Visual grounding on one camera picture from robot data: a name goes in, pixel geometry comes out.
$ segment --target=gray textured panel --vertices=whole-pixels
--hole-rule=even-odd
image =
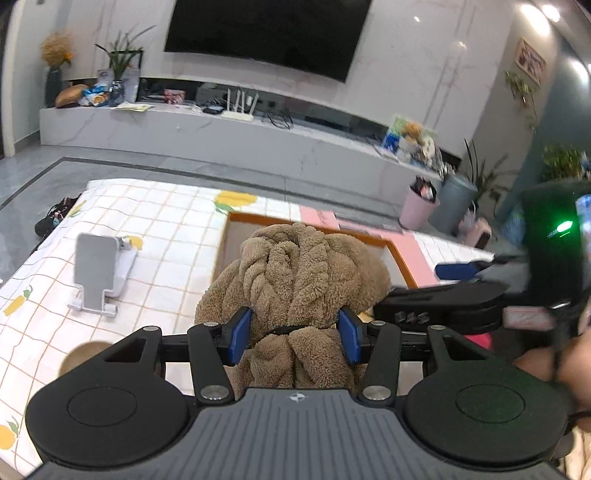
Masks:
[[[250,389],[229,407],[202,411],[170,450],[133,467],[75,472],[48,464],[32,480],[383,480],[565,478],[546,463],[474,472],[432,457],[395,414],[362,407],[343,390]]]

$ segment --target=vase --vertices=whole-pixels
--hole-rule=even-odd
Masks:
[[[122,80],[113,80],[109,97],[109,106],[117,106],[125,101],[125,83]]]
[[[61,92],[61,68],[50,67],[45,82],[45,106],[55,107],[56,98]]]

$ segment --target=sneaker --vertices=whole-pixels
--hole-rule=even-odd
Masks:
[[[45,218],[39,220],[35,224],[35,233],[45,239],[57,225],[66,217],[74,204],[77,202],[80,195],[76,198],[65,197],[60,203],[56,203],[49,209]]]

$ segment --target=black tv screen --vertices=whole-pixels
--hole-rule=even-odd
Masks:
[[[341,82],[371,0],[177,0],[166,51],[260,60]]]

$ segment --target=gray trash can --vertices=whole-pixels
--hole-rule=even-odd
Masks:
[[[449,177],[437,195],[439,207],[429,217],[429,223],[441,233],[451,235],[477,194],[476,185],[464,175]]]

